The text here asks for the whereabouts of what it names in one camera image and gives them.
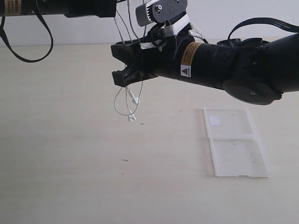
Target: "white wall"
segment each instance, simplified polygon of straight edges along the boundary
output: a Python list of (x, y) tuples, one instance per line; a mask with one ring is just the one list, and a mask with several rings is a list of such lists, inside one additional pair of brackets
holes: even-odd
[[(254, 106), (156, 78), (128, 123), (109, 45), (56, 46), (36, 64), (2, 48), (0, 66), (1, 224), (298, 223), (298, 93)], [(201, 109), (224, 105), (250, 108), (270, 178), (214, 176)]]
[[(133, 15), (141, 3), (142, 0), (132, 0)], [(297, 0), (189, 0), (188, 13), (207, 39), (226, 39), (237, 23), (251, 17), (274, 17), (298, 25), (298, 7)], [(126, 3), (120, 3), (118, 8), (127, 17)], [(114, 43), (120, 39), (111, 18), (67, 19), (57, 15), (46, 16), (46, 21), (53, 32), (55, 44)], [(138, 27), (135, 18), (133, 22), (141, 34), (142, 29)], [(8, 18), (6, 31), (14, 46), (48, 45), (50, 42), (47, 32), (35, 17)], [(278, 28), (256, 25), (242, 28), (235, 36), (248, 38), (284, 35), (287, 33)]]

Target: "black strap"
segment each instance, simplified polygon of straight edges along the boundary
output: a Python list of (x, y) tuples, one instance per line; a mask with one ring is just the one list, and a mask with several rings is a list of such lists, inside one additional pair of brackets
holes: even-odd
[(50, 28), (48, 27), (46, 21), (43, 19), (43, 16), (41, 14), (41, 11), (38, 7), (38, 4), (37, 4), (37, 1), (36, 1), (36, 5), (34, 6), (34, 13), (36, 14), (37, 18), (39, 19), (39, 21), (45, 26), (45, 28), (47, 29), (49, 35), (50, 35), (50, 38), (51, 38), (51, 46), (50, 46), (50, 49), (48, 51), (48, 53), (40, 58), (40, 59), (36, 59), (36, 60), (29, 60), (29, 59), (26, 59), (24, 57), (21, 57), (19, 54), (17, 54), (13, 49), (12, 47), (10, 46), (10, 43), (8, 41), (8, 38), (6, 36), (6, 33), (4, 31), (4, 24), (5, 24), (5, 17), (2, 17), (2, 20), (1, 20), (1, 24), (0, 24), (0, 37), (2, 38), (3, 42), (5, 43), (5, 45), (8, 47), (8, 49), (13, 53), (14, 56), (16, 56), (18, 59), (20, 59), (21, 61), (23, 62), (27, 62), (27, 63), (35, 63), (35, 62), (40, 62), (41, 60), (45, 59), (47, 56), (49, 56), (49, 54), (52, 52), (53, 50), (53, 47), (54, 47), (54, 40), (53, 40), (53, 36), (52, 36), (52, 33), (50, 31)]
[(239, 23), (238, 25), (235, 26), (235, 28), (230, 32), (229, 36), (228, 36), (228, 43), (229, 45), (237, 51), (244, 51), (244, 50), (259, 50), (258, 47), (240, 47), (238, 45), (236, 45), (237, 42), (234, 42), (230, 39), (231, 35), (233, 34), (233, 32), (235, 32), (237, 29), (247, 26), (247, 25), (253, 25), (253, 24), (268, 24), (268, 25), (272, 25), (275, 27), (278, 27), (284, 31), (288, 31), (288, 32), (292, 32), (292, 33), (299, 33), (299, 27), (292, 25), (290, 23), (278, 20), (278, 19), (273, 19), (273, 18), (267, 18), (267, 17), (258, 17), (258, 18), (252, 18), (252, 19), (248, 19), (245, 20), (241, 23)]

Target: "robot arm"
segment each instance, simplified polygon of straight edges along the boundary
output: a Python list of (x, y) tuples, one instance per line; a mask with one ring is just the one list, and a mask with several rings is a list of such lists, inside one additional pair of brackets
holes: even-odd
[[(96, 15), (115, 17), (116, 4), (123, 0), (0, 0), (0, 16), (43, 14), (67, 17)], [(123, 71), (113, 72), (114, 83), (126, 87), (158, 76), (226, 91), (231, 96), (256, 105), (279, 100), (284, 92), (299, 91), (299, 27), (271, 18), (253, 18), (234, 28), (250, 24), (270, 24), (295, 34), (274, 42), (261, 38), (230, 39), (217, 44), (195, 42), (189, 21), (187, 0), (151, 0), (136, 9), (140, 26), (155, 23), (145, 38), (116, 43), (113, 56), (124, 62)], [(0, 36), (12, 53), (4, 32)]]

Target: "clear plastic box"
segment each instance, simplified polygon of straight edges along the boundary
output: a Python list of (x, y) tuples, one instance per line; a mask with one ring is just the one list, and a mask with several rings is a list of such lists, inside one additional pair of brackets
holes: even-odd
[(269, 162), (248, 109), (204, 109), (216, 176), (268, 177)]

